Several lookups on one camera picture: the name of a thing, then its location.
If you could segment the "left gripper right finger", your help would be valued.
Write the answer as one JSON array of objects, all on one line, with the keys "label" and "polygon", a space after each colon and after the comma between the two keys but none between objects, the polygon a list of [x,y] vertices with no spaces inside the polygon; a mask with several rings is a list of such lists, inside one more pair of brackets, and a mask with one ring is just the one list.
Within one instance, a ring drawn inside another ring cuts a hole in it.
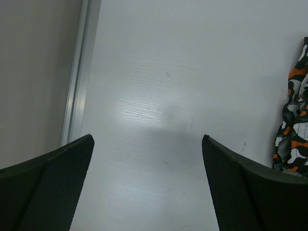
[{"label": "left gripper right finger", "polygon": [[202,139],[211,198],[221,231],[306,231],[308,180],[282,173]]}]

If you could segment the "camouflage orange black shorts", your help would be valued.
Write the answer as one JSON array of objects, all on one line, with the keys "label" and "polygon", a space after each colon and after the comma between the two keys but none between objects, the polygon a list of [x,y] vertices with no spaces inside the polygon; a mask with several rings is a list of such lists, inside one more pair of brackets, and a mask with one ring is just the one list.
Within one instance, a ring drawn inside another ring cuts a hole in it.
[{"label": "camouflage orange black shorts", "polygon": [[273,151],[272,168],[308,177],[308,38],[288,76],[288,101],[282,109]]}]

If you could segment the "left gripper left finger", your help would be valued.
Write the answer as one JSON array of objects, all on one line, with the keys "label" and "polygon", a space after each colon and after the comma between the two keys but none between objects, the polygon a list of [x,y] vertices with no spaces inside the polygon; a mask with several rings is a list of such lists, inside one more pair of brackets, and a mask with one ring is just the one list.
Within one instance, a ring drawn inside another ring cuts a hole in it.
[{"label": "left gripper left finger", "polygon": [[2,231],[68,231],[94,148],[88,134],[0,171]]}]

